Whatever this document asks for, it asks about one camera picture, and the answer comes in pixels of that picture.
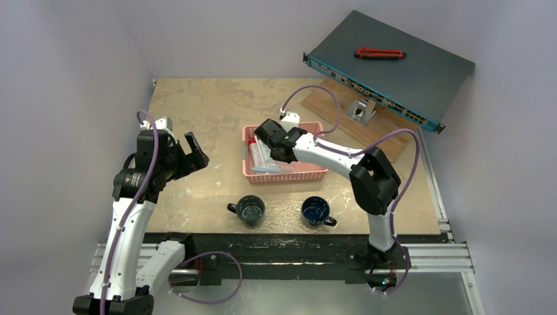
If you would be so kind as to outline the dark green mug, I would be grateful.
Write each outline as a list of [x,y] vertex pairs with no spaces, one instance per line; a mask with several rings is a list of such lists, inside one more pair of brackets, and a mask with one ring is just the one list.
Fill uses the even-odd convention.
[[265,204],[255,195],[247,195],[237,203],[228,203],[227,210],[234,213],[246,226],[257,226],[264,217]]

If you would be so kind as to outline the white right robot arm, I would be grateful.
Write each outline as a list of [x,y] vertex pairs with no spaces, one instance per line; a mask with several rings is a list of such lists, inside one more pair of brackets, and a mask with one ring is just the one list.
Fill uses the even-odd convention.
[[275,161],[312,163],[346,178],[357,205],[367,213],[371,263],[384,267],[392,262],[397,243],[393,212],[401,197],[401,179],[379,147],[359,152],[299,127],[287,131],[272,119],[265,120],[254,134]]

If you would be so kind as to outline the dark blue mug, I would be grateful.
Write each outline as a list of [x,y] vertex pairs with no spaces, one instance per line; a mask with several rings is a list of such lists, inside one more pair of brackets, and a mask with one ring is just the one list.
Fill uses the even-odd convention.
[[322,197],[311,196],[301,205],[301,221],[312,228],[336,226],[338,221],[330,216],[330,206]]

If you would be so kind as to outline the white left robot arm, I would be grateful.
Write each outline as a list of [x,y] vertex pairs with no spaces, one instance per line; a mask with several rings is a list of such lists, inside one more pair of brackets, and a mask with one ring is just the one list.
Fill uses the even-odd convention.
[[199,171],[209,164],[194,133],[184,135],[191,152],[183,148],[168,128],[142,130],[137,150],[114,177],[112,222],[99,271],[86,295],[76,297],[74,314],[152,314],[154,291],[168,277],[172,265],[192,266],[196,251],[190,236],[162,242],[162,252],[137,267],[148,222],[166,184]]

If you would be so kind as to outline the pink perforated plastic basket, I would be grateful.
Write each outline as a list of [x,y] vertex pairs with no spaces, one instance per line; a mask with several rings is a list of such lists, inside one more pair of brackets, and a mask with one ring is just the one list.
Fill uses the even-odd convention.
[[243,127],[242,135],[242,173],[250,184],[270,184],[286,182],[307,182],[322,180],[328,169],[307,162],[294,162],[287,164],[287,172],[269,173],[255,171],[255,167],[247,142],[254,137],[254,131],[258,125],[246,125]]

